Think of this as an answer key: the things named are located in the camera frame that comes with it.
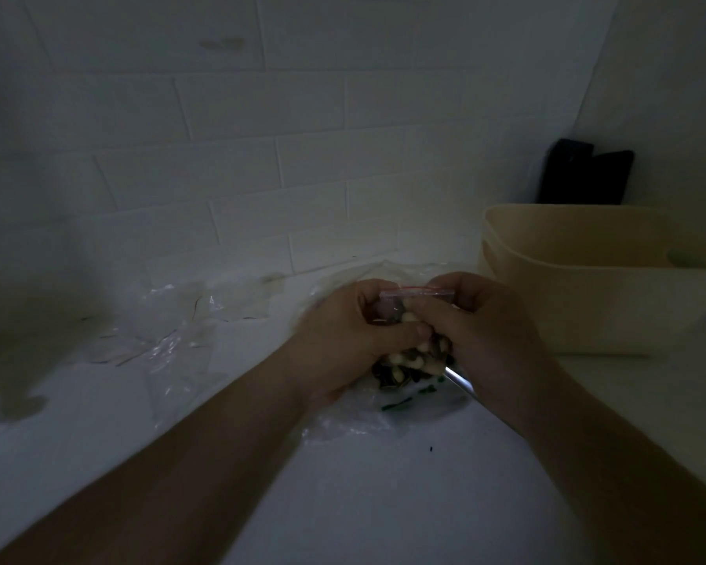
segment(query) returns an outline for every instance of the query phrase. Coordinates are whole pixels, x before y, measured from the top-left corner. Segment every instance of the plastic bin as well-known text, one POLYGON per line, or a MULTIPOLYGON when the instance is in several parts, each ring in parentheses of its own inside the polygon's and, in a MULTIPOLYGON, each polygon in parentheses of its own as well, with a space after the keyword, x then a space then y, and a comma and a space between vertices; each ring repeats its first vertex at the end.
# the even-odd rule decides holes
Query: plastic bin
POLYGON ((658 210, 504 204, 483 228, 480 270, 555 352, 648 355, 706 312, 706 239, 658 210))

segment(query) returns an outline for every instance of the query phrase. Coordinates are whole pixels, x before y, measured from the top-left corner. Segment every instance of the backsplash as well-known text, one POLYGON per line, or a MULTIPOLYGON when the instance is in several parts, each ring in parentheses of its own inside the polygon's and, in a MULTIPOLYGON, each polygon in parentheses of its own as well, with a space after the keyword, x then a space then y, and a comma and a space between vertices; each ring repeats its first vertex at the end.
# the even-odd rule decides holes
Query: backsplash
POLYGON ((617 0, 0 0, 0 330, 531 200, 617 0))
POLYGON ((576 124, 637 157, 625 200, 706 234, 706 0, 622 0, 576 124))

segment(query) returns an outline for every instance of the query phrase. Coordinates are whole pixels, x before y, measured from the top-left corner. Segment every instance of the finger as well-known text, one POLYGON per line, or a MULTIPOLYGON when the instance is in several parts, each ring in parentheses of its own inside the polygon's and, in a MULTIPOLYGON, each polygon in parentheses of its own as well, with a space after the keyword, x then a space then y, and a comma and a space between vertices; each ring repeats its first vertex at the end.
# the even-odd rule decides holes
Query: finger
POLYGON ((454 343, 463 339, 468 331, 471 316, 454 308, 450 303, 436 297, 415 297, 411 300, 413 312, 419 319, 434 327, 434 330, 446 335, 454 343))
POLYGON ((412 349, 428 341, 432 332, 431 327, 421 322, 400 323, 390 327, 372 327, 370 331, 377 355, 412 349))
POLYGON ((501 284, 482 275, 460 271, 438 275, 429 284, 454 289, 455 305, 471 312, 486 303, 502 287, 501 284))
POLYGON ((388 282, 384 279, 365 279, 362 282, 356 282, 355 284, 356 292, 358 294, 359 300, 364 299, 364 305, 370 305, 379 299, 379 292, 385 289, 396 289, 397 284, 394 282, 388 282))

